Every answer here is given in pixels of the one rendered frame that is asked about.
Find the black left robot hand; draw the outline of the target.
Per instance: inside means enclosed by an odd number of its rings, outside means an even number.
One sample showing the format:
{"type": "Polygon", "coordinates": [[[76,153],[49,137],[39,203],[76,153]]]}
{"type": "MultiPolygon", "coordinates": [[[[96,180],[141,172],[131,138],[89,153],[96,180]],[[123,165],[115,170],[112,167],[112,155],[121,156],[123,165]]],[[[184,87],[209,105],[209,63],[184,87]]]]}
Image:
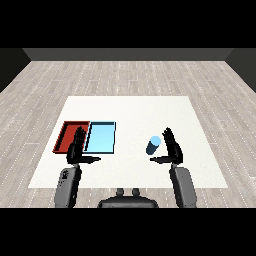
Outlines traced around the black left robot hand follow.
{"type": "Polygon", "coordinates": [[[68,164],[79,164],[79,163],[87,163],[92,164],[95,161],[100,161],[100,157],[93,156],[83,156],[83,145],[85,141],[86,132],[82,127],[78,127],[74,134],[73,142],[68,147],[67,152],[67,163],[68,164]]]}

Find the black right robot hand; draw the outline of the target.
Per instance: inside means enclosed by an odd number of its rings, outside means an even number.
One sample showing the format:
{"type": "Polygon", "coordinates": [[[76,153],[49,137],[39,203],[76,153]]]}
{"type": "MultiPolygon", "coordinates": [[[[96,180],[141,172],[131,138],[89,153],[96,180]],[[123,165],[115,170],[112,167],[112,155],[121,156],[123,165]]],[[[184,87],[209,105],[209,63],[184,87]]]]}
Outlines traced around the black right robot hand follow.
{"type": "Polygon", "coordinates": [[[167,156],[153,157],[151,161],[159,164],[171,163],[179,165],[183,162],[183,152],[179,143],[175,140],[172,130],[167,127],[162,133],[167,148],[167,156]]]}

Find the red shallow open box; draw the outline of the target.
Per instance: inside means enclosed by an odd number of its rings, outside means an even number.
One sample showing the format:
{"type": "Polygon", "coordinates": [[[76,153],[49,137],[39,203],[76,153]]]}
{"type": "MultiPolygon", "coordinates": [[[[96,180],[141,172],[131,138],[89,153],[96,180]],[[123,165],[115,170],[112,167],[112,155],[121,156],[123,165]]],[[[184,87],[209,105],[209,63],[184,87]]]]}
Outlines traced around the red shallow open box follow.
{"type": "Polygon", "coordinates": [[[78,127],[82,127],[85,132],[88,132],[89,121],[65,121],[62,125],[53,153],[66,154],[70,144],[74,140],[74,135],[78,127]]]}

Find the small blue can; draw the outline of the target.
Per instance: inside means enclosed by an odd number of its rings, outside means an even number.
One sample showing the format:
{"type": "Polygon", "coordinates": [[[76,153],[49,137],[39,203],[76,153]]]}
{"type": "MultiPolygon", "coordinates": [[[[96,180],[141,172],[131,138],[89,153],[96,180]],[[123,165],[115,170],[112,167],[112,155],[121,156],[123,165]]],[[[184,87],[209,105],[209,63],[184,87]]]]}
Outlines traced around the small blue can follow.
{"type": "Polygon", "coordinates": [[[160,146],[160,144],[161,144],[161,139],[158,136],[152,136],[146,147],[146,153],[148,155],[153,155],[154,152],[157,150],[157,148],[160,146]]]}

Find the light blue shallow open box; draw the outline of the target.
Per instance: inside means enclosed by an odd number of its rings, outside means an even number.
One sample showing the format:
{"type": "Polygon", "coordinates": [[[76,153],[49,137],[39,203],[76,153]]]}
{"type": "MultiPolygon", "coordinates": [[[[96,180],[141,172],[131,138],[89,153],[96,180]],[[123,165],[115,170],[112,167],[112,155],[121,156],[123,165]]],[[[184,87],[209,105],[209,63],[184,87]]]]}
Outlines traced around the light blue shallow open box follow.
{"type": "Polygon", "coordinates": [[[114,121],[92,121],[86,135],[84,154],[113,154],[116,123],[114,121]]]}

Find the dark grey robot body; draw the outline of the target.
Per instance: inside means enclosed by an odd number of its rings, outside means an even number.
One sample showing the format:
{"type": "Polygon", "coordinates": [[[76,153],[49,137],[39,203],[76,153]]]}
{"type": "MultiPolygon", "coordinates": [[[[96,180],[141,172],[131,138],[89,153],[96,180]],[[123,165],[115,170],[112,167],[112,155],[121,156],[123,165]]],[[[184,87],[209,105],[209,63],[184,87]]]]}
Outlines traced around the dark grey robot body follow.
{"type": "Polygon", "coordinates": [[[142,197],[138,188],[132,189],[131,196],[124,195],[124,189],[118,188],[116,195],[98,204],[98,208],[158,208],[155,200],[142,197]]]}

